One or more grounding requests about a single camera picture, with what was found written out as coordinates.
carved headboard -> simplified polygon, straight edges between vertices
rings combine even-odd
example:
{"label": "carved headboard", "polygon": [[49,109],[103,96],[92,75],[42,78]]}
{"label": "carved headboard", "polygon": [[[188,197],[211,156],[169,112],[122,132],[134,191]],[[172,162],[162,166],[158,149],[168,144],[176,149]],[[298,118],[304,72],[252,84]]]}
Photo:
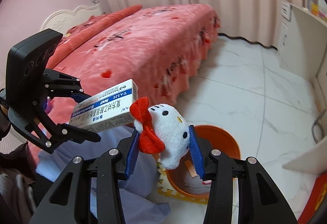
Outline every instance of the carved headboard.
{"label": "carved headboard", "polygon": [[41,26],[41,31],[47,28],[56,30],[64,36],[71,27],[81,24],[89,19],[90,16],[103,14],[100,4],[94,0],[94,6],[79,6],[75,10],[59,10],[51,14]]}

bed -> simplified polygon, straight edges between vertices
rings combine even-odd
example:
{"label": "bed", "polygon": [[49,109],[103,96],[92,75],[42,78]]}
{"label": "bed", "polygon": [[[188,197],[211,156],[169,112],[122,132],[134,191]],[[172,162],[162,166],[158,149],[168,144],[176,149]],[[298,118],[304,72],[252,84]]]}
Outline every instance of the bed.
{"label": "bed", "polygon": [[[220,27],[215,10],[206,4],[148,9],[136,5],[99,13],[88,11],[86,21],[71,29],[76,25],[74,12],[58,11],[47,19],[42,29],[50,27],[68,36],[47,67],[80,78],[90,95],[133,79],[139,97],[149,97],[152,105],[174,105],[178,94],[189,88],[189,77],[197,74]],[[74,105],[73,99],[54,98],[49,116],[55,123],[66,123]],[[30,149],[38,152],[35,146]]]}

plush toy head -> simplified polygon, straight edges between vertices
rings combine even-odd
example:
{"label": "plush toy head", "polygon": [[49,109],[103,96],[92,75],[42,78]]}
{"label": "plush toy head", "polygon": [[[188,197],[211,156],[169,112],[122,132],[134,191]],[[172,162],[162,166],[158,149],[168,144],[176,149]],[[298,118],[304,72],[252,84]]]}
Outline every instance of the plush toy head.
{"label": "plush toy head", "polygon": [[139,150],[143,153],[160,153],[164,168],[175,169],[179,160],[188,152],[189,125],[178,111],[167,104],[149,107],[149,99],[143,97],[130,106],[136,119],[134,125],[141,134]]}

camera lens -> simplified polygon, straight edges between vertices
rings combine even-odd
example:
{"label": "camera lens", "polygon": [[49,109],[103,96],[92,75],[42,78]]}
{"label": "camera lens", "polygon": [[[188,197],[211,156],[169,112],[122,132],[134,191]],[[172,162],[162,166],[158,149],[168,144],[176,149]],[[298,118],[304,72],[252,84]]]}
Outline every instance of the camera lens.
{"label": "camera lens", "polygon": [[34,62],[31,61],[31,62],[28,64],[28,66],[26,67],[26,69],[25,69],[24,76],[27,76],[27,75],[29,74],[29,72],[31,72],[33,66],[34,66]]}
{"label": "camera lens", "polygon": [[53,45],[50,50],[49,50],[49,56],[53,55],[53,53],[55,52],[55,49],[57,47],[57,44]]}
{"label": "camera lens", "polygon": [[42,54],[39,56],[39,58],[36,61],[36,66],[39,66],[39,64],[44,61],[44,58],[47,53],[48,53],[48,50],[45,50],[44,52],[42,52]]}

yellow foam mat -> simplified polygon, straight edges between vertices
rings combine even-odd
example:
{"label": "yellow foam mat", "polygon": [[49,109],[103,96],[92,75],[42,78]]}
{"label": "yellow foam mat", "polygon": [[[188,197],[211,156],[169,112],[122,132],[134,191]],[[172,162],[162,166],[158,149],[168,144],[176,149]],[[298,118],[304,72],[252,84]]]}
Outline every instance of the yellow foam mat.
{"label": "yellow foam mat", "polygon": [[203,198],[190,198],[186,197],[179,192],[177,192],[174,187],[170,184],[167,174],[166,174],[166,169],[161,165],[160,162],[158,162],[158,172],[160,173],[159,181],[157,183],[158,187],[158,193],[164,196],[172,197],[175,199],[183,200],[183,201],[188,201],[191,203],[196,203],[196,204],[208,204],[208,199]]}

